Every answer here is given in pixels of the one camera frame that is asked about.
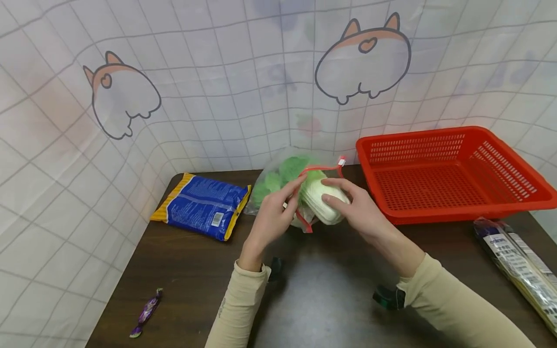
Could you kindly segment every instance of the green food item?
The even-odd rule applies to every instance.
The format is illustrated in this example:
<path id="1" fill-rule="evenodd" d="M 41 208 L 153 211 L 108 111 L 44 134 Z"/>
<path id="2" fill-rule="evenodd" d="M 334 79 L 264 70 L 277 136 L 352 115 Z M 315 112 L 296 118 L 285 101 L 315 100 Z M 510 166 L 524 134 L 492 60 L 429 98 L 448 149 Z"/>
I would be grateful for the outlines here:
<path id="1" fill-rule="evenodd" d="M 295 180 L 310 163 L 310 157 L 305 155 L 292 156 L 284 160 L 278 167 L 282 186 Z"/>
<path id="2" fill-rule="evenodd" d="M 307 179 L 300 188 L 300 199 L 315 213 L 326 225 L 335 225 L 342 221 L 343 216 L 335 209 L 323 202 L 321 196 L 328 194 L 342 200 L 344 203 L 350 203 L 344 192 L 333 186 L 325 186 L 321 183 L 322 179 L 327 176 L 321 170 L 310 170 L 307 172 Z"/>
<path id="3" fill-rule="evenodd" d="M 282 188 L 282 185 L 281 185 L 279 174 L 275 173 L 274 171 L 268 173 L 267 176 L 265 177 L 265 186 L 271 192 L 276 192 L 280 190 Z"/>
<path id="4" fill-rule="evenodd" d="M 315 160 L 307 155 L 292 156 L 278 166 L 278 173 L 276 171 L 267 173 L 265 178 L 253 187 L 251 197 L 255 208 L 258 209 L 261 206 L 266 195 L 280 190 L 286 183 L 295 180 L 313 162 Z M 326 175 L 321 170 L 310 170 L 307 172 L 307 180 L 302 184 L 302 189 L 307 186 L 308 182 L 324 178 Z"/>
<path id="5" fill-rule="evenodd" d="M 253 204 L 256 208 L 259 208 L 266 195 L 276 192 L 281 188 L 282 186 L 279 174 L 274 171 L 268 173 L 263 181 L 257 183 L 253 187 L 253 191 L 251 193 Z"/>

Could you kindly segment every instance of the red plastic basket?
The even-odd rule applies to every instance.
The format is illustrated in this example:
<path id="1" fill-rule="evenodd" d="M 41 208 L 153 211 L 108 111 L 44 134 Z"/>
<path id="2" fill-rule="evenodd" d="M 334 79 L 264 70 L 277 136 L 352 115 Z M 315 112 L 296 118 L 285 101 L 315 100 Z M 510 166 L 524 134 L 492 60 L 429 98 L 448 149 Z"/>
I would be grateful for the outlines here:
<path id="1" fill-rule="evenodd" d="M 356 149 L 378 207 L 394 224 L 557 208 L 555 189 L 485 128 L 369 136 Z"/>

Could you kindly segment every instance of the beige long-sleeve shirt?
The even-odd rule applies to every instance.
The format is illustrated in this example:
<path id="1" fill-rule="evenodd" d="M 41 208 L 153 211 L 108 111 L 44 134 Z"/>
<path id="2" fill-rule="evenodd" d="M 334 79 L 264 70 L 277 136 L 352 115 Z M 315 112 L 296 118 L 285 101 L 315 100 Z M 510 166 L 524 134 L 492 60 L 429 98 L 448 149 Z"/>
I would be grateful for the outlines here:
<path id="1" fill-rule="evenodd" d="M 266 266 L 257 273 L 234 264 L 206 348 L 246 347 L 270 274 Z M 427 254 L 414 277 L 401 278 L 397 287 L 406 293 L 405 307 L 414 307 L 436 329 L 468 347 L 534 348 L 506 316 Z"/>

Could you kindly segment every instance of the wooden table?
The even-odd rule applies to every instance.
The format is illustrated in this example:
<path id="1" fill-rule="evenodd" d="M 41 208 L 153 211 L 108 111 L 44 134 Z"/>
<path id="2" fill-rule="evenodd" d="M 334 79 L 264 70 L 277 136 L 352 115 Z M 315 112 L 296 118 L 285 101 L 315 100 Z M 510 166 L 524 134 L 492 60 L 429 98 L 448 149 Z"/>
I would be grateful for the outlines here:
<path id="1" fill-rule="evenodd" d="M 359 166 L 348 179 L 367 187 Z M 258 170 L 203 173 L 237 185 L 252 184 Z M 180 180 L 173 178 L 168 191 Z M 241 215 L 231 239 L 208 237 L 151 222 L 108 302 L 87 347 L 203 347 L 228 285 L 234 260 L 253 216 Z M 505 219 L 557 271 L 557 246 L 529 213 Z M 401 231 L 509 317 L 537 347 L 557 340 L 472 236 L 470 222 L 402 226 Z M 397 277 L 346 221 L 317 224 L 314 234 L 290 228 L 269 247 L 285 260 L 284 279 L 267 287 L 250 347 L 455 346 L 413 312 L 387 311 L 372 300 L 378 284 Z M 138 339 L 128 338 L 155 289 L 164 299 Z"/>

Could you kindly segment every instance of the blue package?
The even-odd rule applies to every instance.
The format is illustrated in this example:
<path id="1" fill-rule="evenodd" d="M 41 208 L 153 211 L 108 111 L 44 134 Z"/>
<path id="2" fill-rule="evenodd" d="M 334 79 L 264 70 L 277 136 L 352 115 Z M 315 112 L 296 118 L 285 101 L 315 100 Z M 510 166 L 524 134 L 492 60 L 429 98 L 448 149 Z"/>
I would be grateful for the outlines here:
<path id="1" fill-rule="evenodd" d="M 151 221 L 227 241 L 250 196 L 251 186 L 241 188 L 218 180 L 184 173 Z"/>

